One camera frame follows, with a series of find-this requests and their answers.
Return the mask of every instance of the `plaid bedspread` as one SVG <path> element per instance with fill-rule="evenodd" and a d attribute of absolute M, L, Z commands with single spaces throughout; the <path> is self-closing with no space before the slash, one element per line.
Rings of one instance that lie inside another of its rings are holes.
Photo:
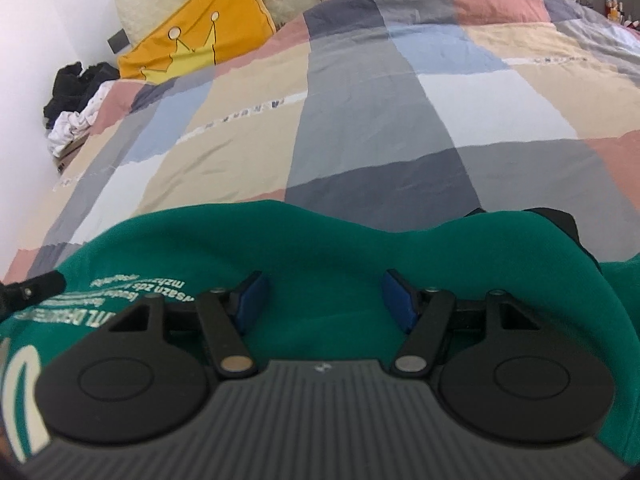
<path fill-rule="evenodd" d="M 117 82 L 8 279 L 131 216 L 261 199 L 390 231 L 548 206 L 627 259 L 639 84 L 638 36 L 567 0 L 329 0 L 247 56 Z"/>

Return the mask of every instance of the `gray ribbed panel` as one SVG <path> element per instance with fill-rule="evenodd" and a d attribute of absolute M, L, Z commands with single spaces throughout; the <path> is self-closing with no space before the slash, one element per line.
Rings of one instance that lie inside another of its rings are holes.
<path fill-rule="evenodd" d="M 271 362 L 223 383 L 175 433 L 113 449 L 55 440 L 23 471 L 33 480 L 612 480 L 627 469 L 593 439 L 542 450 L 485 441 L 426 384 L 389 377 L 376 361 L 321 365 Z"/>

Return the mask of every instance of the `yellow crown print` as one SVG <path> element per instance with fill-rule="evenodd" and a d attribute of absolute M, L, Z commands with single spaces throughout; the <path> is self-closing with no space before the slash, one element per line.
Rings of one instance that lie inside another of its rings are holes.
<path fill-rule="evenodd" d="M 180 40 L 182 31 L 180 27 L 169 29 L 169 39 L 175 40 L 175 51 L 169 56 L 171 63 L 166 70 L 153 70 L 142 67 L 140 72 L 145 79 L 151 83 L 159 84 L 173 77 L 194 72 L 211 64 L 216 63 L 216 20 L 220 14 L 216 11 L 211 15 L 211 28 L 207 39 L 202 46 L 194 49 L 188 47 Z"/>

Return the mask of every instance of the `gray plastic base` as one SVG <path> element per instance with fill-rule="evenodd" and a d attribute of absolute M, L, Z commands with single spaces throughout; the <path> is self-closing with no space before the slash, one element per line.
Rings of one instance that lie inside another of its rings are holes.
<path fill-rule="evenodd" d="M 427 384 L 376 361 L 271 362 L 227 381 L 192 421 L 129 447 L 55 439 L 31 480 L 613 480 L 627 467 L 595 439 L 550 449 L 482 439 Z"/>

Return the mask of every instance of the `pile of clothes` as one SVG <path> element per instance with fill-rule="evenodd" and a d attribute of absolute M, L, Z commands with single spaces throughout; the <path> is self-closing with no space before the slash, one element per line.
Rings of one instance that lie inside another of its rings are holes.
<path fill-rule="evenodd" d="M 54 156 L 60 156 L 67 145 L 87 133 L 118 78 L 118 69 L 106 62 L 84 72 L 79 61 L 58 70 L 53 96 L 43 110 L 50 130 L 49 149 Z"/>

